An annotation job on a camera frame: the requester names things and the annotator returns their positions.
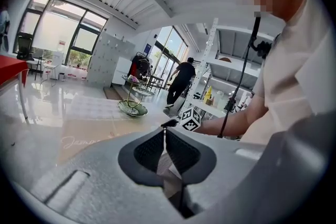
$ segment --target man in black clothes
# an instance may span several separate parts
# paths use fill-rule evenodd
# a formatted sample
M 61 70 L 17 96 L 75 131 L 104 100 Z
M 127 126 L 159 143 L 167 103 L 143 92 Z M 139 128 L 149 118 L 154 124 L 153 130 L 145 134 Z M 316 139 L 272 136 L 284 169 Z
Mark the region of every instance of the man in black clothes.
M 176 73 L 178 75 L 169 87 L 166 108 L 171 108 L 174 105 L 175 101 L 188 86 L 190 79 L 196 76 L 195 68 L 192 65 L 193 62 L 194 58 L 189 57 L 187 62 L 181 63 L 172 73 L 169 80 L 172 80 Z

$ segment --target gray plastic device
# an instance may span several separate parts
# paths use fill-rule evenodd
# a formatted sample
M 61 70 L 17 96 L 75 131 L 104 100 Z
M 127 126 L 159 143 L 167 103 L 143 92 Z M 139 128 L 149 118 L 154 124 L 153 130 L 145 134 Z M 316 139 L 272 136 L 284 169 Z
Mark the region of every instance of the gray plastic device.
M 43 176 L 30 193 L 47 223 L 271 223 L 309 197 L 335 145 L 336 113 L 313 116 L 266 147 L 168 127 L 93 144 Z M 156 174 L 166 150 L 182 178 L 181 208 Z

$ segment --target glossy floor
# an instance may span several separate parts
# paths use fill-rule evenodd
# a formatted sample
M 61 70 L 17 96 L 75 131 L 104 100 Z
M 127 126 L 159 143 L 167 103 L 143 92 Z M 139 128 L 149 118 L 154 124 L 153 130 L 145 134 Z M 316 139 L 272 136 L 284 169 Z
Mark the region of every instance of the glossy floor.
M 56 167 L 60 137 L 66 112 L 75 95 L 105 98 L 101 88 L 89 87 L 77 81 L 51 81 L 40 84 L 29 75 L 24 90 L 28 119 L 25 120 L 18 97 L 18 86 L 0 97 L 0 159 L 11 180 L 30 190 L 44 173 Z M 155 102 L 170 115 L 176 115 L 182 104 L 165 110 L 167 91 L 161 90 L 146 102 Z

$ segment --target yellow bottle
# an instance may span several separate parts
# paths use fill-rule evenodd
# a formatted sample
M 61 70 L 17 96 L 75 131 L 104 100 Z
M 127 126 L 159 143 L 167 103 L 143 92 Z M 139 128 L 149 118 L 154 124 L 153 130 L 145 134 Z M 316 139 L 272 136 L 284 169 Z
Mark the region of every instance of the yellow bottle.
M 204 103 L 206 103 L 206 101 L 211 97 L 211 89 L 212 89 L 212 86 L 210 86 L 209 89 L 206 91 L 204 100 L 203 100 Z

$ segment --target black shirt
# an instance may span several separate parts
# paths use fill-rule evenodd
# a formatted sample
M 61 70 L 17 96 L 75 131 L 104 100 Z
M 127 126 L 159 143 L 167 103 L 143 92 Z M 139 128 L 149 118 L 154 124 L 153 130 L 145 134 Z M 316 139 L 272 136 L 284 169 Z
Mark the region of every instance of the black shirt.
M 196 75 L 195 68 L 191 63 L 183 62 L 177 68 L 179 72 L 175 78 L 175 83 L 188 84 L 190 79 Z

